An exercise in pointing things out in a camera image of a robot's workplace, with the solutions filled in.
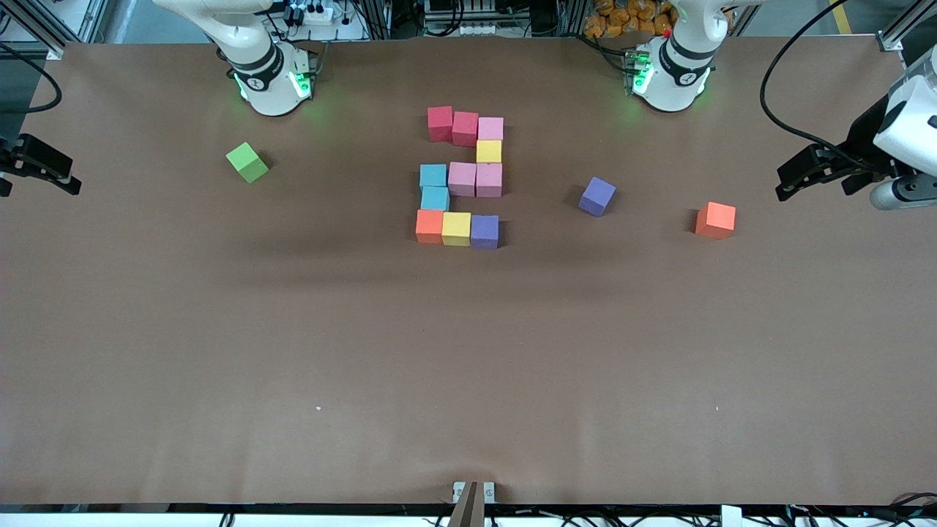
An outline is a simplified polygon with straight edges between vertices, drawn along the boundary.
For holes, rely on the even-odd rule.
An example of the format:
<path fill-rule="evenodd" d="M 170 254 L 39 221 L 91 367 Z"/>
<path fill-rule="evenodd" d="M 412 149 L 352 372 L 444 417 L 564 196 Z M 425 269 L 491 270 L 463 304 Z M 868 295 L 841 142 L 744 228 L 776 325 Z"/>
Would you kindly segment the purple foam block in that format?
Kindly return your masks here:
<path fill-rule="evenodd" d="M 501 221 L 496 214 L 473 214 L 471 248 L 496 250 L 501 243 Z"/>
<path fill-rule="evenodd" d="M 583 189 L 578 208 L 593 217 L 603 216 L 615 195 L 616 186 L 602 178 L 592 177 Z"/>

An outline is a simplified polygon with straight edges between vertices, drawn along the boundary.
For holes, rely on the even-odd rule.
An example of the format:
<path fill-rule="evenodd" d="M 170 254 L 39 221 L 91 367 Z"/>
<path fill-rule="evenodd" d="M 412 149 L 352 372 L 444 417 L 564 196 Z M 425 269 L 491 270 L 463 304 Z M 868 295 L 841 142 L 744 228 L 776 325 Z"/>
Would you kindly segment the green foam block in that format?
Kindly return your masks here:
<path fill-rule="evenodd" d="M 225 158 L 248 184 L 253 184 L 270 170 L 260 154 L 247 141 L 225 154 Z"/>

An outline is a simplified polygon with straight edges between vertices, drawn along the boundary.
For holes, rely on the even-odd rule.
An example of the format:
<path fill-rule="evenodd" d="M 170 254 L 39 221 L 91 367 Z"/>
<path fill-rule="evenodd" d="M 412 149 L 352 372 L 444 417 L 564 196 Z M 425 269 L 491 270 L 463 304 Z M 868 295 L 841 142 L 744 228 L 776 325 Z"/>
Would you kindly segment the pink notched foam block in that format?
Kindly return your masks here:
<path fill-rule="evenodd" d="M 477 163 L 475 196 L 494 199 L 503 195 L 503 165 L 501 163 Z"/>

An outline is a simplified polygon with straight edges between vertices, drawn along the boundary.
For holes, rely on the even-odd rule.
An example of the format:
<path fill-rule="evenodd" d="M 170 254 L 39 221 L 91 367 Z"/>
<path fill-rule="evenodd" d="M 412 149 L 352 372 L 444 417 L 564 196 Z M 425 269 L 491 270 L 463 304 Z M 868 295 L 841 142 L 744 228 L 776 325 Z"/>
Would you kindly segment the orange foam block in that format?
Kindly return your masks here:
<path fill-rule="evenodd" d="M 414 233 L 420 244 L 443 244 L 444 214 L 436 209 L 417 210 Z"/>
<path fill-rule="evenodd" d="M 694 233 L 696 236 L 726 239 L 736 230 L 736 207 L 709 201 L 697 213 Z"/>

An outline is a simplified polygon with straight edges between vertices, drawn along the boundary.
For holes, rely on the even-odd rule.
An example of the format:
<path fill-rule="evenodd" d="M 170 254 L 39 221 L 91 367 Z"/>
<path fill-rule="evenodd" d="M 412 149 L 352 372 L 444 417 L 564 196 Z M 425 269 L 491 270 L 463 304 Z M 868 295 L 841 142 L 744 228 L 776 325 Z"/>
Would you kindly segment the small metal bracket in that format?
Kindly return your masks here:
<path fill-rule="evenodd" d="M 456 504 L 461 495 L 464 493 L 464 490 L 469 490 L 469 488 L 474 485 L 477 494 L 482 495 L 483 503 L 485 504 L 496 504 L 496 485 L 494 482 L 466 482 L 466 481 L 456 481 L 452 484 L 452 497 L 451 503 Z"/>

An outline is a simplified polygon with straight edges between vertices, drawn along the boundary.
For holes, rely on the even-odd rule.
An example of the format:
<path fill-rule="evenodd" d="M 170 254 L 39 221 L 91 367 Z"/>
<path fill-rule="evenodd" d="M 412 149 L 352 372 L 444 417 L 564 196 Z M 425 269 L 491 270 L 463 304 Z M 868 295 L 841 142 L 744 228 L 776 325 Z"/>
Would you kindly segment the paper table cover sheet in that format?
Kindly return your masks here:
<path fill-rule="evenodd" d="M 776 199 L 780 43 L 730 40 L 675 114 L 578 41 L 345 43 L 280 118 L 210 45 L 69 49 L 23 129 L 81 193 L 0 199 L 0 503 L 937 493 L 937 206 Z M 476 163 L 436 106 L 504 119 L 503 195 L 449 194 L 496 250 L 415 237 L 419 165 Z M 709 201 L 733 236 L 696 236 Z"/>

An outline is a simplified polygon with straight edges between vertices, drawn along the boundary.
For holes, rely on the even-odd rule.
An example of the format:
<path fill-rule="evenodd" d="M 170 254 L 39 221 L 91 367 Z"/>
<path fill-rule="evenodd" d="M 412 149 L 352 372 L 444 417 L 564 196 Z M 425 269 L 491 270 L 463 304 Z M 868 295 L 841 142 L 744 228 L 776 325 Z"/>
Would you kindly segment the red foam block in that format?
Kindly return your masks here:
<path fill-rule="evenodd" d="M 479 114 L 474 111 L 455 111 L 452 117 L 452 144 L 475 148 L 478 138 Z"/>
<path fill-rule="evenodd" d="M 428 139 L 430 141 L 454 140 L 454 108 L 452 106 L 429 107 L 426 111 L 426 124 L 428 125 Z"/>

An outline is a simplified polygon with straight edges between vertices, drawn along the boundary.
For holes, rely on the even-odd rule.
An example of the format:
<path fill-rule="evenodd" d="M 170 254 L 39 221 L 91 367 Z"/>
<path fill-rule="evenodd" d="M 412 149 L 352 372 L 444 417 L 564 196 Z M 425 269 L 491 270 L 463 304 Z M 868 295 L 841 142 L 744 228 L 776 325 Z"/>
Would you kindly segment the bag of orange snacks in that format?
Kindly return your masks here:
<path fill-rule="evenodd" d="M 681 16 L 669 0 L 592 0 L 583 35 L 589 39 L 613 39 L 632 32 L 669 36 Z"/>

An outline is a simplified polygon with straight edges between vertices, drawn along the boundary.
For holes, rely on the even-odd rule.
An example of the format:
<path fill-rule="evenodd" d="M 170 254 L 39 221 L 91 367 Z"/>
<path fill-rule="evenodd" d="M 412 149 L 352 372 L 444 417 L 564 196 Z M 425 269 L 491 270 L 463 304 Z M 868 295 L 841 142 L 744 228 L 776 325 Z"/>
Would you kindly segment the aluminium frame profile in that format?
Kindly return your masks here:
<path fill-rule="evenodd" d="M 4 0 L 20 27 L 60 59 L 70 43 L 104 43 L 105 19 L 115 0 Z"/>
<path fill-rule="evenodd" d="M 937 15 L 937 0 L 911 0 L 909 6 L 876 32 L 881 51 L 902 51 L 903 39 L 923 21 Z"/>

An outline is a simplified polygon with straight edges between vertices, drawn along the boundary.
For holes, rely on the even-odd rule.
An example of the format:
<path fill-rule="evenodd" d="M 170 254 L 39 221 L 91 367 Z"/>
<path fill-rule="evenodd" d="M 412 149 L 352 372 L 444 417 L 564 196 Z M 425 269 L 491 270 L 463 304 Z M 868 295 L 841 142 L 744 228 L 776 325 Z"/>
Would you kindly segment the white power strip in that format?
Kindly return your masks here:
<path fill-rule="evenodd" d="M 287 27 L 331 26 L 335 21 L 334 7 L 325 7 L 318 0 L 291 2 L 284 4 L 283 20 Z"/>

